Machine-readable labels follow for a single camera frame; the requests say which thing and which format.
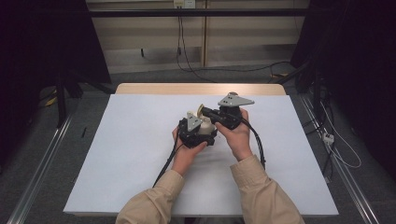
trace forearm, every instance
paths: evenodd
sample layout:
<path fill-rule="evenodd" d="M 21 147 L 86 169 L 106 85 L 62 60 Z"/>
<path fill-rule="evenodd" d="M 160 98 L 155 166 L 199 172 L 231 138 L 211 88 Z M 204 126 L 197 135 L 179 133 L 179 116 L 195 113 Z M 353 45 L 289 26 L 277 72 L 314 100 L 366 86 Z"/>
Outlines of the forearm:
<path fill-rule="evenodd" d="M 231 169 L 247 224 L 304 223 L 289 196 L 268 177 L 256 156 L 238 162 Z"/>
<path fill-rule="evenodd" d="M 116 223 L 169 223 L 172 205 L 183 186 L 180 174 L 167 171 L 153 189 L 135 195 L 124 205 Z"/>

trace shirt cuff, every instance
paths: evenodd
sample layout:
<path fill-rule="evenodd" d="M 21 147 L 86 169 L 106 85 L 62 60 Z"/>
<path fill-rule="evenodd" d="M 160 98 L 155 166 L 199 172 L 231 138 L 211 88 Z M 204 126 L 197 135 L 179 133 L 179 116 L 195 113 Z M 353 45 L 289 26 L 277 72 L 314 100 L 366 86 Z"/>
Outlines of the shirt cuff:
<path fill-rule="evenodd" d="M 264 180 L 269 179 L 256 155 L 232 165 L 231 171 L 238 188 L 254 186 L 256 183 L 262 184 Z"/>
<path fill-rule="evenodd" d="M 183 177 L 174 170 L 168 170 L 163 174 L 163 176 L 158 180 L 154 188 L 166 189 L 176 197 L 184 187 Z"/>

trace hand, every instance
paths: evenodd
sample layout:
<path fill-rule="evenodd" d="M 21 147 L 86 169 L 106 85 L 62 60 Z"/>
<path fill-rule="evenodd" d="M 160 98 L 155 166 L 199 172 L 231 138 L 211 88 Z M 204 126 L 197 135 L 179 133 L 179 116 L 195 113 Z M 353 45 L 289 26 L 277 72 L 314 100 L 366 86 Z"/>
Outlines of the hand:
<path fill-rule="evenodd" d="M 172 131 L 174 139 L 177 135 L 177 127 Z M 183 145 L 180 138 L 177 139 L 177 153 L 174 158 L 174 163 L 172 165 L 172 170 L 178 172 L 180 175 L 184 175 L 189 170 L 195 156 L 200 153 L 207 146 L 207 142 L 203 142 L 200 145 L 188 148 Z"/>
<path fill-rule="evenodd" d="M 248 112 L 245 109 L 241 109 L 242 118 L 248 120 Z M 220 123 L 215 123 L 216 128 L 221 132 L 225 138 L 227 139 L 227 143 L 233 152 L 233 155 L 236 157 L 238 161 L 241 161 L 251 155 L 253 153 L 250 149 L 249 143 L 249 135 L 250 129 L 243 123 L 240 123 L 238 127 L 233 130 L 229 130 L 228 128 L 222 126 Z"/>

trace person's left arm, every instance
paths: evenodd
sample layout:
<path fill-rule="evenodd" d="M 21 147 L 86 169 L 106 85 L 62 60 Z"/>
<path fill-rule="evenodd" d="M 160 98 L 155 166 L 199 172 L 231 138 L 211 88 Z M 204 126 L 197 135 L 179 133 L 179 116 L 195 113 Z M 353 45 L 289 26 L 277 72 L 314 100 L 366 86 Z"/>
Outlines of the person's left arm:
<path fill-rule="evenodd" d="M 116 223 L 169 223 L 172 205 L 184 186 L 183 175 L 189 170 L 195 156 L 206 147 L 206 142 L 187 148 L 177 139 L 177 153 L 172 169 L 167 171 L 152 189 L 136 194 L 119 212 Z"/>

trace white cable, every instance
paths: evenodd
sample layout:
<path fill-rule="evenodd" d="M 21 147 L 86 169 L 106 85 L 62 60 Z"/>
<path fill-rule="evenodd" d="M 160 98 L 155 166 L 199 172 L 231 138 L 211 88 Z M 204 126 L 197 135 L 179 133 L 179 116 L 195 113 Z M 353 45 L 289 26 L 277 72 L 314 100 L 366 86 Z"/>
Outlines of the white cable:
<path fill-rule="evenodd" d="M 330 118 L 329 118 L 329 114 L 328 114 L 327 111 L 326 111 L 326 108 L 324 107 L 324 105 L 323 105 L 322 102 L 320 102 L 320 104 L 321 104 L 321 106 L 323 107 L 324 113 L 326 114 L 326 117 L 327 117 L 327 119 L 329 120 L 329 123 L 330 123 L 330 125 L 332 126 L 332 128 L 334 129 L 335 133 L 336 133 L 336 134 L 346 143 L 346 145 L 349 146 L 349 148 L 353 151 L 353 153 L 356 155 L 356 157 L 357 157 L 358 160 L 359 160 L 359 165 L 354 166 L 354 165 L 351 165 L 351 164 L 347 163 L 347 162 L 344 161 L 339 155 L 337 155 L 337 153 L 335 153 L 335 152 L 332 150 L 332 147 L 331 147 L 329 144 L 327 144 L 327 145 L 329 146 L 330 151 L 334 154 L 334 157 L 337 158 L 339 161 L 341 161 L 344 165 L 349 166 L 349 167 L 351 167 L 351 168 L 359 168 L 359 167 L 361 167 L 361 158 L 359 157 L 358 153 L 357 153 L 357 152 L 353 149 L 353 147 L 341 136 L 341 134 L 338 133 L 337 130 L 335 130 L 334 126 L 332 125 L 332 121 L 331 121 Z"/>

